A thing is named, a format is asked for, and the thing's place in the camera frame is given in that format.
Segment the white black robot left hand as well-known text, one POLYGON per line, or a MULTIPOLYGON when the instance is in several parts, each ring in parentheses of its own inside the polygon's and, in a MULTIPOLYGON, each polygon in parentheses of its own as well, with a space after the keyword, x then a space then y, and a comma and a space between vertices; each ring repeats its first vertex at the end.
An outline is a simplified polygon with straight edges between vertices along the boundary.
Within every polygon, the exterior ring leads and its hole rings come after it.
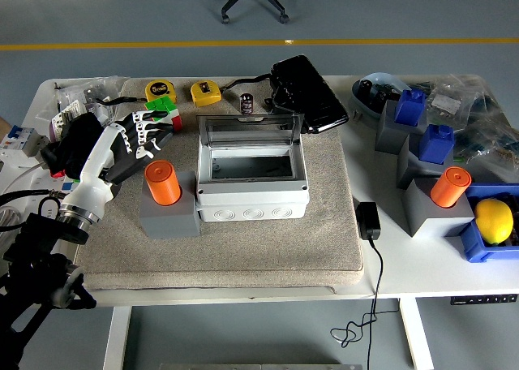
POLYGON ((114 188, 154 161, 171 139, 173 118, 168 110, 138 110, 108 125, 88 155, 79 185, 63 199, 58 220, 83 230, 98 223, 114 188))

